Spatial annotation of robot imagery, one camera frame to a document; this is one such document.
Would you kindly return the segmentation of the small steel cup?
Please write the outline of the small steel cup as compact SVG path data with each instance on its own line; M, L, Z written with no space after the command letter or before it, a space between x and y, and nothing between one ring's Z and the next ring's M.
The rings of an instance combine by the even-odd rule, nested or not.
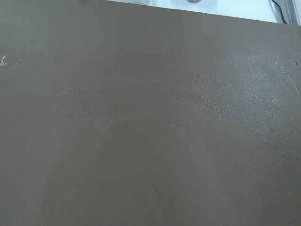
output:
M202 0L186 0L186 1L189 3L192 3L192 4L197 4L197 3L201 2Z

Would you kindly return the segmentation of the aluminium frame post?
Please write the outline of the aluminium frame post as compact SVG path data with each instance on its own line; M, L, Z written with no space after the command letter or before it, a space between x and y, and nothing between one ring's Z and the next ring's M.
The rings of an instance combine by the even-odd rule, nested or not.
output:
M301 25L301 0L292 0L298 25Z

